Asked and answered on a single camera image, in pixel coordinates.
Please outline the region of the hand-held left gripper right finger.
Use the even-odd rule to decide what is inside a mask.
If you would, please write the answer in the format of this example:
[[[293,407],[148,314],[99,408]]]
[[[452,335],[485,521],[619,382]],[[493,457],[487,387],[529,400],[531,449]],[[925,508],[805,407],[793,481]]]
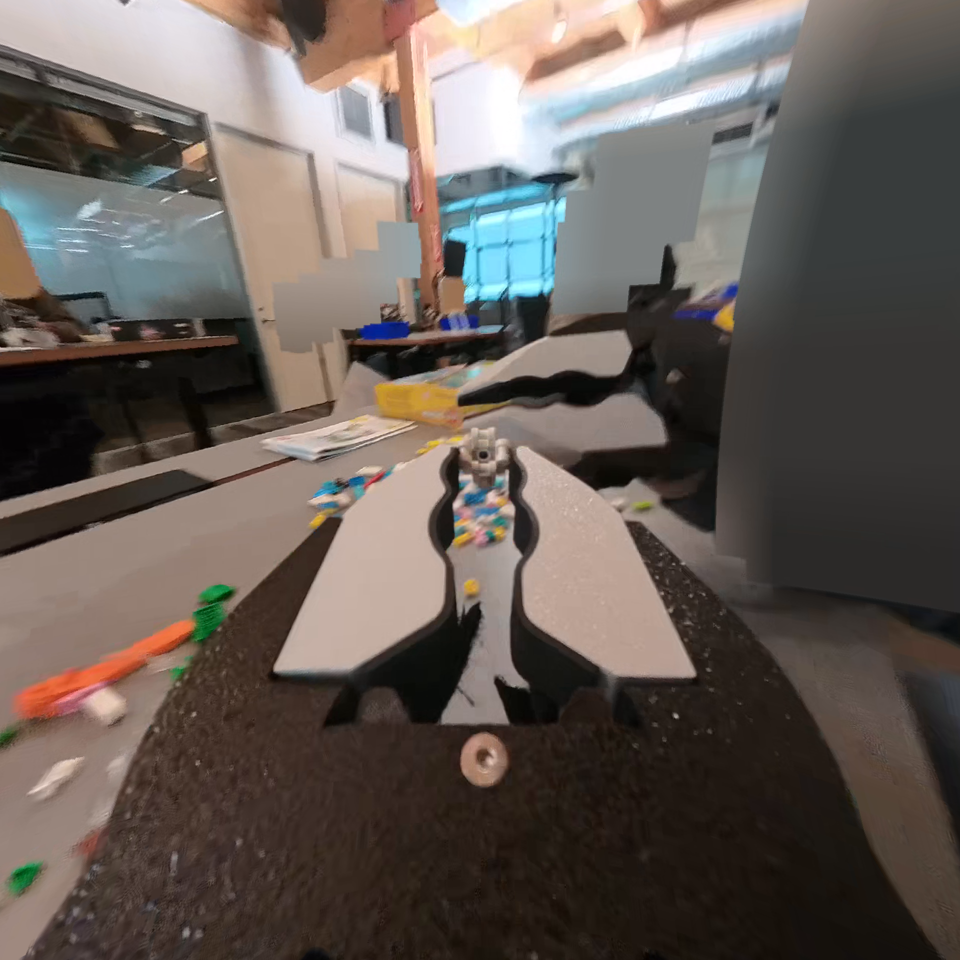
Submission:
[[[601,494],[518,446],[512,504],[512,661],[528,683],[696,678],[625,521]]]

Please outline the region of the pile of pastel lego pieces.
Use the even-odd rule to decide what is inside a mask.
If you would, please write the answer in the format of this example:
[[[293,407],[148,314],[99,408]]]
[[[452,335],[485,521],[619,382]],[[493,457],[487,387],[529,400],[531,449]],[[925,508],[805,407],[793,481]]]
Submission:
[[[340,522],[330,556],[330,590],[350,604],[440,602],[450,547],[492,548],[513,525],[506,479],[490,489],[461,472],[458,437],[411,429],[321,465],[309,505],[314,525]]]

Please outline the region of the wooden pillar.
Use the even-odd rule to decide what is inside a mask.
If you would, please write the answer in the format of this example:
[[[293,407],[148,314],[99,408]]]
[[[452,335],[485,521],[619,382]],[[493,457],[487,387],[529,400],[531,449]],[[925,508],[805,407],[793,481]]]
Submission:
[[[412,26],[394,42],[398,99],[408,154],[411,215],[421,250],[421,303],[437,308],[443,271],[443,240],[436,178],[436,138],[426,42]]]

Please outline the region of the cluster of green lego pieces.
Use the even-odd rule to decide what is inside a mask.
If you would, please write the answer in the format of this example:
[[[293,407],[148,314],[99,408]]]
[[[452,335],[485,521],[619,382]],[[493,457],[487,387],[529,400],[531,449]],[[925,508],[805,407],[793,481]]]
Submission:
[[[167,669],[172,684],[183,678],[197,650],[222,626],[227,617],[229,602],[235,594],[234,586],[221,582],[211,584],[198,594],[197,606],[191,615],[191,628],[187,639],[176,647],[177,650],[188,647],[189,652],[181,654],[179,661]]]

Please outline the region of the white lego brick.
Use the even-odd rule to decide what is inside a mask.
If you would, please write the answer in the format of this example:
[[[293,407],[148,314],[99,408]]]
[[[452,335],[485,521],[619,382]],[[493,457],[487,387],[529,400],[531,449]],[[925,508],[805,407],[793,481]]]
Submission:
[[[87,719],[104,728],[123,721],[128,713],[128,703],[111,684],[97,686],[79,703],[78,711]]]

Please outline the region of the white lego clip piece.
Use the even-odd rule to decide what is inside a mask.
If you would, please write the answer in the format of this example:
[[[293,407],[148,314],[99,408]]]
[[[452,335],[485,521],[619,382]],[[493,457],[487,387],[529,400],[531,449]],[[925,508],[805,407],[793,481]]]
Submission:
[[[55,797],[82,771],[86,758],[71,757],[55,762],[28,791],[28,798],[37,803]]]

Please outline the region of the lego instruction booklet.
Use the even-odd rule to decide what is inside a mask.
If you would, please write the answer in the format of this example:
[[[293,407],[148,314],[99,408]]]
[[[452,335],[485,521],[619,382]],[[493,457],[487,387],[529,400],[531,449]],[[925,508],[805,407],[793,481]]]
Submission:
[[[315,430],[263,438],[260,444],[281,457],[316,463],[379,443],[416,426],[410,419],[362,414]]]

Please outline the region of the white door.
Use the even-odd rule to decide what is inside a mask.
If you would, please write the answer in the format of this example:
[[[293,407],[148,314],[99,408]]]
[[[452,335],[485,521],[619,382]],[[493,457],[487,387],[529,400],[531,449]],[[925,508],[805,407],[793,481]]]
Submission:
[[[329,402],[325,332],[308,302],[326,252],[313,156],[223,124],[212,142],[275,405]]]

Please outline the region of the yellow lego box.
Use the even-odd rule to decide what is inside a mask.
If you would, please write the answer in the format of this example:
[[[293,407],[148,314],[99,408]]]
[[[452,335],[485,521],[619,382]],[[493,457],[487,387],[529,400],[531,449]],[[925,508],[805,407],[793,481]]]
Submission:
[[[472,390],[474,380],[490,366],[492,362],[445,366],[378,383],[374,396],[380,416],[462,429],[466,421],[508,405],[507,402],[467,406],[458,403],[462,390]]]

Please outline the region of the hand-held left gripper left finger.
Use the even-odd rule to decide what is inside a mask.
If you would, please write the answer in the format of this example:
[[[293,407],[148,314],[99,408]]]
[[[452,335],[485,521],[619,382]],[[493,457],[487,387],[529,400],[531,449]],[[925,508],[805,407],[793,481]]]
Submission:
[[[272,667],[282,679],[359,680],[456,612],[449,549],[460,455],[434,448],[350,507]]]

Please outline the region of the grey lego assembly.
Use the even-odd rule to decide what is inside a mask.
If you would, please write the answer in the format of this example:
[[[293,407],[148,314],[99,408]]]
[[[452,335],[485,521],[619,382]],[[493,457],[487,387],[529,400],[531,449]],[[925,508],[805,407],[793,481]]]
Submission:
[[[499,437],[494,427],[472,428],[460,444],[460,470],[481,489],[496,485],[498,477],[510,466],[512,445]]]

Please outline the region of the wooden desk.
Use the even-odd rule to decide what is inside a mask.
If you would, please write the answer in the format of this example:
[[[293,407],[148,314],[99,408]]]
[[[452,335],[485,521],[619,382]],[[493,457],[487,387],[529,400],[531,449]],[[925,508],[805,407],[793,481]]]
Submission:
[[[153,341],[122,341],[98,343],[60,343],[53,347],[4,348],[1,355],[1,370],[50,368],[69,365],[77,367],[90,364],[118,364],[125,361],[140,361],[163,354],[204,354],[215,350],[239,346],[234,335],[201,335],[198,337]],[[210,423],[190,376],[174,377],[176,398],[186,417],[194,440],[195,450],[214,447]]]
[[[370,365],[371,357],[381,356],[376,367],[389,380],[425,373],[440,359],[466,357],[474,362],[488,355],[501,355],[506,347],[504,325],[480,325],[471,330],[414,331],[398,339],[346,339],[348,364]]]

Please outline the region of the orange lego carrot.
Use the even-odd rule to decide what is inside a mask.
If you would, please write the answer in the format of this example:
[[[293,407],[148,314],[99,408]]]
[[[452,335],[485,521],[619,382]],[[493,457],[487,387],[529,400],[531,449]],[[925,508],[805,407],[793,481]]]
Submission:
[[[104,690],[191,640],[192,620],[178,621],[85,667],[71,668],[19,691],[13,710],[22,721],[41,721],[71,714],[90,695]]]

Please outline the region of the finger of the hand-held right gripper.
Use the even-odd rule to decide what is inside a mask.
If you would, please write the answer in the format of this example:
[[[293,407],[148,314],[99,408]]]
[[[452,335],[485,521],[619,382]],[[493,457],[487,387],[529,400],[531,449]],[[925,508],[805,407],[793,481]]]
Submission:
[[[637,392],[590,406],[511,404],[510,439],[589,480],[651,478],[664,470],[669,446],[662,415]]]
[[[625,330],[545,337],[486,366],[458,391],[457,404],[595,406],[630,393],[635,354]]]

